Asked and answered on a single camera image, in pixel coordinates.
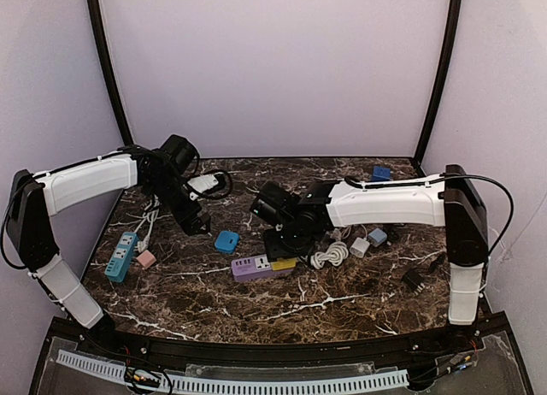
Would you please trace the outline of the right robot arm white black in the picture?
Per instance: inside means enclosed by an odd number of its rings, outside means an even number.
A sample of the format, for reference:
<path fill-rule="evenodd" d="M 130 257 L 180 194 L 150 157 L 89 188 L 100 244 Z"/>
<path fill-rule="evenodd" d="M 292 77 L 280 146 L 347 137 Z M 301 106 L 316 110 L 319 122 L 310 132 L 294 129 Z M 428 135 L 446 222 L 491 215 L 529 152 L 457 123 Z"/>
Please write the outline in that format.
<path fill-rule="evenodd" d="M 470 326 L 495 245 L 489 241 L 487 211 L 475 181 L 457 165 L 412 180 L 364 182 L 354 177 L 323 180 L 302 194 L 267 182 L 250 212 L 270 228 L 262 235 L 268 260 L 308 258 L 325 233 L 365 224 L 442 227 L 450 264 L 448 322 Z"/>

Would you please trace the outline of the purple power strip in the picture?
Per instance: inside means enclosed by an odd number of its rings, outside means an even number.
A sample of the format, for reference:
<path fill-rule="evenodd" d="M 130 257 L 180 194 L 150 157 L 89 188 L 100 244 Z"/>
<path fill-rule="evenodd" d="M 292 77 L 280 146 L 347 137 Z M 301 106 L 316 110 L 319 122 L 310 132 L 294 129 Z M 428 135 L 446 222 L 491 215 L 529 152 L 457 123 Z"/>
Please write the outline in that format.
<path fill-rule="evenodd" d="M 290 274 L 294 268 L 274 270 L 265 255 L 234 259 L 232 276 L 237 282 L 247 282 Z"/>

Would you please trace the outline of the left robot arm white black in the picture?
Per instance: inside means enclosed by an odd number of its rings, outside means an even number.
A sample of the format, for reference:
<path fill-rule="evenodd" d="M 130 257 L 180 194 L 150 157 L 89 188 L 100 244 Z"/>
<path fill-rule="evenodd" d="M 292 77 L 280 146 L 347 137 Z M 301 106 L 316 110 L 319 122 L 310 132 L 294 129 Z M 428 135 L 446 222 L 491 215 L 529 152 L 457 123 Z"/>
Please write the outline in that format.
<path fill-rule="evenodd" d="M 200 198 L 219 185 L 217 175 L 185 176 L 197 160 L 185 138 L 170 136 L 158 149 L 137 145 L 43 173 L 19 171 L 13 178 L 1 238 L 9 239 L 27 270 L 82 327 L 92 330 L 111 319 L 63 260 L 50 225 L 52 216 L 89 199 L 139 186 L 167 207 L 187 235 L 205 234 L 210 218 Z"/>

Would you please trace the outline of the yellow cube socket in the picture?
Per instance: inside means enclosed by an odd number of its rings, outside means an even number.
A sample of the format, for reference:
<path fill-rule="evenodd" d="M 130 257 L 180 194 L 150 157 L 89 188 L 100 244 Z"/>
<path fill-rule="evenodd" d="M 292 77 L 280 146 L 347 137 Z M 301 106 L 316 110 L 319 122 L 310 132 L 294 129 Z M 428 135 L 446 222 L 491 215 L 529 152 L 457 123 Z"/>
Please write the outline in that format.
<path fill-rule="evenodd" d="M 273 271 L 284 271 L 295 268 L 297 266 L 297 263 L 297 258 L 285 258 L 279 259 L 275 262 L 270 262 L 270 266 Z"/>

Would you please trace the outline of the pink charger plug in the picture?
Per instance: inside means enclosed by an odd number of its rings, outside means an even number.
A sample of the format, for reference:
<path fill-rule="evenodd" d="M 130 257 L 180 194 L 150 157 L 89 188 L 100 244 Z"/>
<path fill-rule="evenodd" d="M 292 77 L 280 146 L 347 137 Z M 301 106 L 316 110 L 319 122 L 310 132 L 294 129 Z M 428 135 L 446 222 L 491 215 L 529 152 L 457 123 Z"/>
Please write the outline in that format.
<path fill-rule="evenodd" d="M 136 261 L 144 268 L 148 269 L 156 263 L 156 257 L 148 250 L 141 252 Z"/>

